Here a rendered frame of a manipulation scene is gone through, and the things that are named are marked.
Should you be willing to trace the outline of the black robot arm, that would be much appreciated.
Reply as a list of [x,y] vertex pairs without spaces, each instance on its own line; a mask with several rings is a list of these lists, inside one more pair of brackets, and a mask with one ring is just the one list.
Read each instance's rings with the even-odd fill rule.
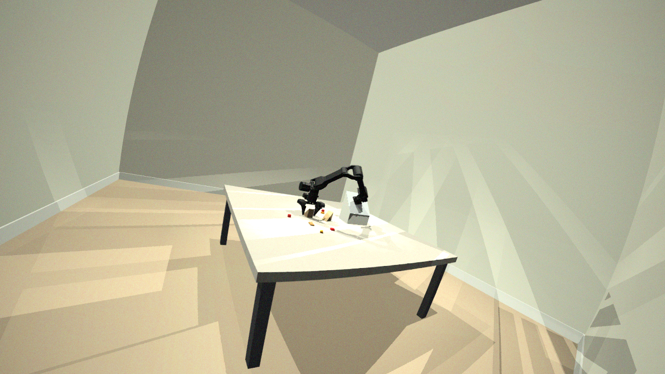
[[[347,170],[349,169],[352,169],[353,175],[348,173]],[[359,186],[358,195],[352,197],[355,202],[355,205],[360,205],[363,204],[363,202],[368,201],[367,187],[364,185],[363,182],[363,168],[359,165],[353,165],[353,164],[348,167],[342,167],[336,172],[330,173],[326,177],[317,177],[311,179],[310,183],[300,182],[299,190],[318,194],[319,190],[324,189],[329,183],[338,180],[342,177],[347,177],[352,180],[358,181],[358,186]]]

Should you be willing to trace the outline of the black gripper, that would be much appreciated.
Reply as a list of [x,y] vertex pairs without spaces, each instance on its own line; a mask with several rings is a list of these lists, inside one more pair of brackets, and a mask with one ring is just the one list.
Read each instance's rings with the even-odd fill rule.
[[299,205],[301,205],[302,215],[304,215],[304,212],[305,212],[305,209],[306,209],[306,204],[314,205],[314,214],[313,214],[313,216],[315,216],[318,213],[319,210],[321,210],[322,208],[325,208],[325,203],[317,201],[318,194],[314,194],[314,193],[310,192],[310,193],[308,193],[308,195],[309,195],[308,201],[304,201],[303,199],[298,199],[297,202],[298,202]]

